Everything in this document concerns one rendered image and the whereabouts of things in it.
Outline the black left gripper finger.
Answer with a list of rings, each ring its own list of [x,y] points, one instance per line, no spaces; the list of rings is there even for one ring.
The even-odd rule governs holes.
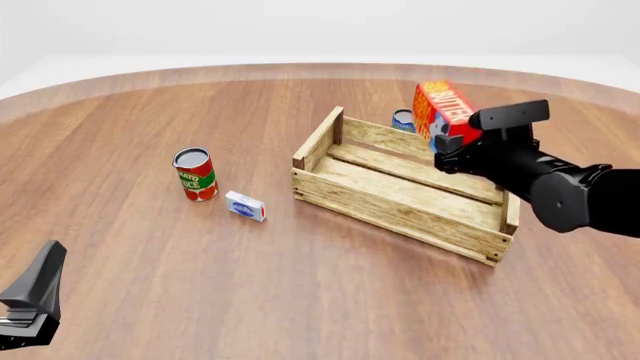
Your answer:
[[[60,320],[60,281],[67,249],[49,240],[13,284],[0,293],[0,302],[12,309],[35,309]]]

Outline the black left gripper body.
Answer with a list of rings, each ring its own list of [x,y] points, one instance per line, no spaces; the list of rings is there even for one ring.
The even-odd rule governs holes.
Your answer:
[[[51,308],[9,307],[0,317],[0,351],[47,346],[60,324],[60,305]]]

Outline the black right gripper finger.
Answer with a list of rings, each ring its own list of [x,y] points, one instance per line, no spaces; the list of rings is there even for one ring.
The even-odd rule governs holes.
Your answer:
[[[464,146],[464,137],[462,135],[448,136],[438,134],[434,138],[434,146],[437,153],[455,152]]]

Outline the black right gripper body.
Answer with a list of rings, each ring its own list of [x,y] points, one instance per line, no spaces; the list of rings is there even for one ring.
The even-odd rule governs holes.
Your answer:
[[[506,149],[504,140],[474,140],[455,152],[435,153],[434,165],[447,174],[464,173],[480,176],[493,182],[497,187],[505,187],[500,153]]]

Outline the red butter box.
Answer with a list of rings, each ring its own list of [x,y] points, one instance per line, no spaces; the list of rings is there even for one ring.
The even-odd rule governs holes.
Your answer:
[[[462,137],[462,144],[476,140],[481,131],[468,124],[475,113],[472,105],[446,80],[419,83],[412,103],[416,133],[428,141],[432,152],[437,152],[438,134]]]

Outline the wooden slat tray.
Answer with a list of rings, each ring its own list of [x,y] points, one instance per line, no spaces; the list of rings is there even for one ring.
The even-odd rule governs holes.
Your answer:
[[[296,199],[495,266],[520,200],[478,176],[433,166],[422,137],[335,107],[292,157]]]

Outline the blue tin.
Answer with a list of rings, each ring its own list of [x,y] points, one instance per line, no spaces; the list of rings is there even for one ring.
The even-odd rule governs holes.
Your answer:
[[[415,134],[416,126],[412,111],[409,109],[396,110],[392,116],[391,128]]]

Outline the tomato sauce tin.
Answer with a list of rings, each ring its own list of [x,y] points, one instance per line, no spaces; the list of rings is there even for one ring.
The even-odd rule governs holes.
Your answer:
[[[219,187],[211,156],[206,149],[190,147],[177,152],[173,159],[186,197],[195,202],[211,200]]]

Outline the small white and blue box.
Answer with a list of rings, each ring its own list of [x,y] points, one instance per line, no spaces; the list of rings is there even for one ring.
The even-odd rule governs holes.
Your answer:
[[[225,200],[230,212],[258,222],[263,222],[266,219],[265,206],[260,200],[255,200],[235,191],[228,191],[225,194]]]

